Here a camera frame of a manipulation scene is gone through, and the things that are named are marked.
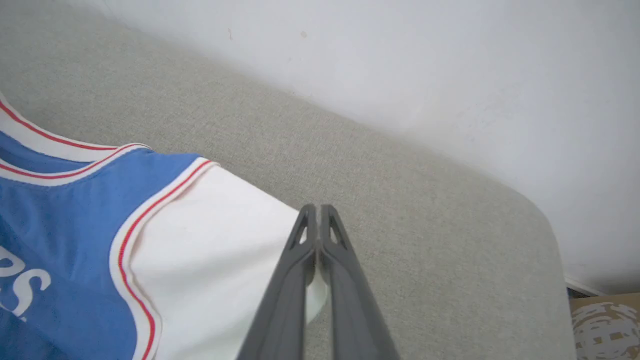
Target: gray surface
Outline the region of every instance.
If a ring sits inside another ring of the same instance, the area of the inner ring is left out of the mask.
[[[334,204],[405,359],[574,358],[549,224],[467,168],[55,1],[0,1],[0,91],[63,136],[199,152]],[[328,329],[325,311],[309,359]]]

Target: white baseboard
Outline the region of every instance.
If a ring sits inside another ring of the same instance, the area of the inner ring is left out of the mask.
[[[600,291],[596,288],[592,288],[591,286],[582,284],[581,282],[578,282],[576,280],[573,280],[567,276],[564,277],[564,282],[566,283],[566,287],[569,289],[573,289],[575,291],[579,291],[585,295],[589,295],[589,296],[607,296],[609,294],[607,294],[604,291]]]

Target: blue fabric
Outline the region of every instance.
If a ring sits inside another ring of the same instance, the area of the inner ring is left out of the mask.
[[[23,325],[17,332],[3,326],[3,345],[24,359],[42,359],[43,348],[60,359],[130,359],[137,334],[111,278],[109,250],[127,217],[197,157],[137,149],[61,186],[0,178],[0,246],[26,264],[19,274],[0,277],[0,303],[9,310],[19,305],[13,289],[24,272],[42,269],[51,277],[44,291],[40,279],[29,281],[33,301],[20,314],[26,321],[12,320],[12,326]],[[0,263],[0,270],[10,265]],[[9,314],[2,314],[3,325]],[[29,346],[21,334],[39,346]]]
[[[33,151],[2,131],[0,131],[0,159],[24,170],[43,173],[71,171],[89,165],[89,163],[64,160]]]

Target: white wall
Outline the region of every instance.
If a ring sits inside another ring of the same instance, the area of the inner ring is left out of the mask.
[[[640,291],[640,1],[69,1],[498,177]]]

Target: cardboard box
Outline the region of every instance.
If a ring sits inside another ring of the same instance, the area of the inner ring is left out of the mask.
[[[640,293],[570,304],[579,360],[640,360]]]

